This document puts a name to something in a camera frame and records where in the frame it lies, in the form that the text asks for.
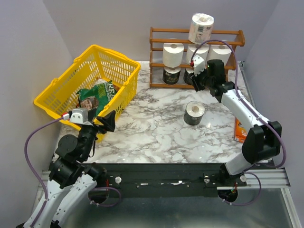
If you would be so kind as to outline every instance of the yellow basket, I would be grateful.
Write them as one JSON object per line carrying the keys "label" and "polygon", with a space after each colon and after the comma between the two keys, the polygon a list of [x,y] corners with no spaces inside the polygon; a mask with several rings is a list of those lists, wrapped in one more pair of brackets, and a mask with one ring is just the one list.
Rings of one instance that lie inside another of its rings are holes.
{"label": "yellow basket", "polygon": [[[97,78],[102,78],[107,81],[112,80],[115,86],[120,87],[120,90],[98,116],[105,116],[115,110],[115,118],[117,119],[136,94],[139,70],[140,64],[125,55],[98,45],[91,45],[74,60],[69,69],[59,78],[55,78],[35,98],[34,104],[42,108],[54,119],[57,119],[63,113],[76,107],[78,104],[78,95],[76,93],[80,89],[90,89]],[[79,126],[67,120],[61,120],[61,122],[80,130]],[[102,140],[103,136],[98,134],[98,140]]]}

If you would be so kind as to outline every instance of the gray wall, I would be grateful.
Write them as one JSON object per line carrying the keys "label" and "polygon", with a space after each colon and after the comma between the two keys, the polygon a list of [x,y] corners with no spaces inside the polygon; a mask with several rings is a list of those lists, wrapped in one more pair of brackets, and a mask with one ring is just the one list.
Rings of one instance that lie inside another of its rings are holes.
{"label": "gray wall", "polygon": [[304,1],[280,0],[252,47],[245,73],[258,110],[278,120],[287,147],[285,168],[304,224]]}
{"label": "gray wall", "polygon": [[[42,0],[1,1],[0,21],[0,227],[12,228],[29,218],[38,186],[24,159],[25,139],[51,120],[33,100],[72,58]],[[58,127],[30,141],[40,173],[48,168]]]}
{"label": "gray wall", "polygon": [[136,60],[149,59],[150,27],[190,27],[195,12],[215,18],[214,29],[240,30],[245,60],[278,0],[43,0],[72,57],[91,44],[114,49]]}

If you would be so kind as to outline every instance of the marble countertop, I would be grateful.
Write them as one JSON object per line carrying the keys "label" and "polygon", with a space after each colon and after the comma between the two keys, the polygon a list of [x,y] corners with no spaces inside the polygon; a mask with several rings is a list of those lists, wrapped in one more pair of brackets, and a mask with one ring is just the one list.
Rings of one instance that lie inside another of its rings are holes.
{"label": "marble countertop", "polygon": [[[149,88],[149,63],[141,62],[141,66],[136,96],[118,118],[115,132],[96,144],[95,155],[87,162],[227,162],[240,153],[242,143],[234,141],[235,117],[209,91]],[[234,81],[235,72],[229,71],[228,78]],[[240,70],[238,86],[249,99]],[[183,120],[190,101],[205,106],[197,126]],[[78,132],[62,125],[59,138],[65,134]]]}

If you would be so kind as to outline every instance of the wrapped toilet paper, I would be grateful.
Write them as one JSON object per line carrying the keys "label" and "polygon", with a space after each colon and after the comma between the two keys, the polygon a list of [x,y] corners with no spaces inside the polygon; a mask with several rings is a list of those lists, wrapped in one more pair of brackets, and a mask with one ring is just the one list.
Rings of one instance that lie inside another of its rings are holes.
{"label": "wrapped toilet paper", "polygon": [[204,13],[195,13],[192,16],[188,39],[195,44],[201,44],[210,39],[214,18]]}
{"label": "wrapped toilet paper", "polygon": [[227,64],[231,50],[226,45],[211,45],[207,61],[211,59],[221,59],[224,65]]}
{"label": "wrapped toilet paper", "polygon": [[175,68],[181,64],[182,54],[184,53],[183,44],[164,43],[162,61],[166,67]]}
{"label": "wrapped toilet paper", "polygon": [[[186,61],[187,61],[188,64],[190,63],[191,57],[192,57],[192,55],[193,55],[197,46],[198,45],[195,45],[195,44],[189,44],[188,45],[187,55],[186,55]],[[202,57],[206,61],[208,51],[209,51],[209,45],[206,44],[206,45],[203,45],[195,54],[199,55],[200,57]]]}

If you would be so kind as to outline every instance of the green snack bag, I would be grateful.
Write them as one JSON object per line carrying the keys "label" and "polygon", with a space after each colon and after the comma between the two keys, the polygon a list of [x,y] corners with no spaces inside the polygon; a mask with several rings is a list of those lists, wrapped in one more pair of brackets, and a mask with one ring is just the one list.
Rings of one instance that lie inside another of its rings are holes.
{"label": "green snack bag", "polygon": [[93,120],[116,94],[112,81],[95,85],[92,89],[80,89],[78,92],[79,105],[86,108],[89,120]]}

